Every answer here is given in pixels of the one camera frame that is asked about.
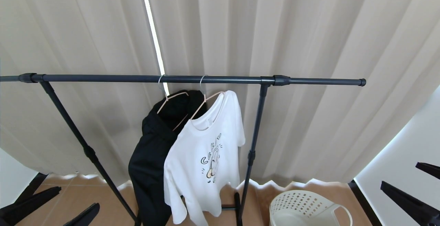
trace basket handle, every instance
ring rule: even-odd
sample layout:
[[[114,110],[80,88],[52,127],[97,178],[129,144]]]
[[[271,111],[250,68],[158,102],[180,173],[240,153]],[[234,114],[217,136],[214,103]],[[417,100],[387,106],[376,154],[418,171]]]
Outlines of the basket handle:
[[[345,206],[340,205],[340,204],[333,204],[333,205],[330,206],[330,208],[329,208],[329,209],[332,210],[333,218],[335,219],[336,223],[338,223],[338,225],[341,226],[341,224],[340,224],[339,221],[338,221],[338,218],[336,217],[336,215],[335,215],[335,213],[334,213],[334,211],[335,211],[336,209],[338,209],[339,207],[342,207],[342,208],[345,210],[345,212],[347,212],[347,215],[348,215],[349,218],[350,218],[350,226],[353,226],[353,218],[352,218],[352,215],[350,214],[350,211],[349,211]]]

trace metal hook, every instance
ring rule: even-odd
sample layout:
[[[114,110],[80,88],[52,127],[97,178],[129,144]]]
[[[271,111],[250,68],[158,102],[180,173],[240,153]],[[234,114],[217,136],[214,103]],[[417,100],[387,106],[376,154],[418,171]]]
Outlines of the metal hook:
[[[157,86],[159,86],[159,89],[162,90],[162,91],[164,92],[165,97],[167,98],[167,95],[166,95],[166,92],[165,92],[165,87],[163,87],[163,86],[161,87],[161,86],[160,86],[160,84],[161,84],[161,79],[162,79],[163,76],[165,76],[165,74],[163,74],[163,75],[159,78],[159,81],[157,82]]]
[[[203,75],[203,77],[201,77],[199,85],[200,85],[200,91],[203,93],[204,96],[206,96],[206,91],[203,92],[203,90],[201,89],[201,81],[203,80],[204,77],[206,77],[206,75]]]

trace perforated basket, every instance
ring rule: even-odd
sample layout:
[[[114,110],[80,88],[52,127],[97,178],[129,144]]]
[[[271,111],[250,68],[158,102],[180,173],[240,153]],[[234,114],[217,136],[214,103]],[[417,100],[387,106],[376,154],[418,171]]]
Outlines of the perforated basket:
[[[271,226],[340,226],[334,214],[339,207],[347,212],[352,226],[352,216],[344,206],[316,193],[303,190],[287,191],[276,196],[271,202]]]

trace tile floor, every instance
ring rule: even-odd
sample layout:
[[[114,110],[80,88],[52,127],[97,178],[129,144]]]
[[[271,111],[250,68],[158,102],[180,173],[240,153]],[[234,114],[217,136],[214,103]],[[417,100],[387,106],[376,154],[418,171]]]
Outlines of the tile floor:
[[[129,214],[120,204],[108,185],[99,177],[67,176],[59,177],[49,175],[40,185],[36,193],[46,190],[50,187],[61,187],[59,195],[40,207],[38,210],[27,216],[17,226],[62,226],[92,203],[99,203],[100,210],[91,226],[115,225],[115,226],[133,226]],[[246,197],[246,206],[243,212],[244,226],[268,226],[269,225],[269,204],[279,193],[286,190],[309,190],[319,193],[326,198],[346,206],[352,216],[353,225],[371,226],[367,216],[363,212],[360,204],[357,202],[354,194],[347,184],[339,182],[321,182],[312,180],[307,184],[292,182],[286,188],[278,187],[275,184],[267,183],[258,185],[251,181],[248,195]],[[130,182],[120,189],[131,209],[137,213],[137,204]],[[239,187],[239,193],[242,193],[242,187]],[[233,204],[234,189],[224,187],[220,193],[223,204]],[[348,226],[348,217],[343,211],[337,211],[341,226]],[[234,211],[223,211],[216,218],[205,213],[206,220],[210,226],[235,225]],[[167,223],[172,226],[173,220]],[[194,226],[187,217],[180,226]]]

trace black baseboard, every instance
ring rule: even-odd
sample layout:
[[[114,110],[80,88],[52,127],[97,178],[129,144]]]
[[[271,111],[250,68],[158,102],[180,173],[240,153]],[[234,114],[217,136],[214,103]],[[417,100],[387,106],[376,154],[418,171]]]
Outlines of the black baseboard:
[[[349,187],[356,196],[356,199],[358,200],[360,206],[362,206],[363,211],[365,212],[366,216],[370,220],[371,224],[373,226],[382,226],[381,222],[379,221],[379,218],[377,217],[376,213],[374,213],[373,209],[371,208],[370,203],[366,200],[363,193],[360,191],[358,185],[354,180],[349,183]]]
[[[47,174],[38,173],[33,180],[29,183],[29,185],[25,188],[25,190],[20,194],[18,199],[15,202],[22,201],[31,197],[38,187],[42,184],[44,179],[46,179]]]

